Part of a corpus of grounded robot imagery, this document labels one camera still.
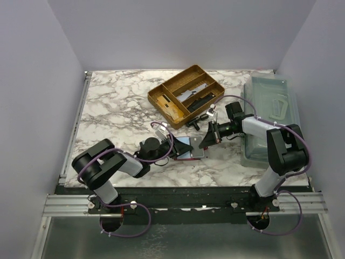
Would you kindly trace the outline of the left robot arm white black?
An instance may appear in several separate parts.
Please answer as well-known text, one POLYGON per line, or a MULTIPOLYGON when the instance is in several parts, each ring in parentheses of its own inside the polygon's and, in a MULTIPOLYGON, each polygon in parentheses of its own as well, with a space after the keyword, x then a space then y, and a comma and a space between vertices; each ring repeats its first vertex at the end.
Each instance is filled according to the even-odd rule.
POLYGON ((103 139, 76 156, 72 167, 78 174, 78 181, 95 192, 103 203, 115 205, 120 198, 110 178, 117 171, 141 178, 150 171, 151 164, 165 155, 176 158, 192 150, 191 145, 168 135, 165 140, 155 137, 146 139, 140 143, 140 150, 130 155, 115 148, 109 139, 103 139))

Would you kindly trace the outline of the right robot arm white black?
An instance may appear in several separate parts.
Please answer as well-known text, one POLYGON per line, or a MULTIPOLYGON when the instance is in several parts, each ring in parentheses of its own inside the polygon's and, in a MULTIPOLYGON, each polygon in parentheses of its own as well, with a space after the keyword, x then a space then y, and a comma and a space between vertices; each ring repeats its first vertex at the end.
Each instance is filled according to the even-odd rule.
POLYGON ((208 131, 199 144, 204 149, 222 142, 234 134, 253 135, 266 141, 268 168, 262 178, 250 188, 252 204, 272 198, 286 179, 304 173, 311 161, 309 151, 297 124, 278 125, 245 114, 239 102, 225 106, 229 122, 219 124, 217 119, 208 124, 208 131))

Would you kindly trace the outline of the black credit card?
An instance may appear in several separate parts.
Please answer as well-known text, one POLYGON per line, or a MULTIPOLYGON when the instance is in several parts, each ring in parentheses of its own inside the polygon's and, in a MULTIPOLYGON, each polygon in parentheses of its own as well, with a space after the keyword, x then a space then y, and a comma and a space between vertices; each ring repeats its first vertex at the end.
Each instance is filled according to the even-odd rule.
POLYGON ((199 145, 203 140, 202 136, 194 136, 194 137, 189 137, 190 140, 190 145, 193 147, 193 149, 199 149, 199 145))

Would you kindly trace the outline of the red leather card holder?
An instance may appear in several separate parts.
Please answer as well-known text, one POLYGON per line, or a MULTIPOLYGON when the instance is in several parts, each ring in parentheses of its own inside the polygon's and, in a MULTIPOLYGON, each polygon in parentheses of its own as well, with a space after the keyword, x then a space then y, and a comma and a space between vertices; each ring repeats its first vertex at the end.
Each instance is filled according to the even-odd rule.
MULTIPOLYGON (((185 144, 190 144, 189 137, 177 137, 178 140, 185 144)), ((204 149, 193 149, 190 152, 187 152, 183 155, 180 155, 176 157, 174 160, 181 160, 181 161, 187 161, 187 160, 200 160, 205 157, 204 149)))

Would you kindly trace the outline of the black leather card holder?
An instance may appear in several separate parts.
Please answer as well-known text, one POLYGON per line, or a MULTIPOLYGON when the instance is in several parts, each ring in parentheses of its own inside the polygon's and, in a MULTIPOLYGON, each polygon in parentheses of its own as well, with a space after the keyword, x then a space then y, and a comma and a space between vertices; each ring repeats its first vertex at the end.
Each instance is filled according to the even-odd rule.
POLYGON ((146 153, 145 143, 140 142, 140 153, 146 153))

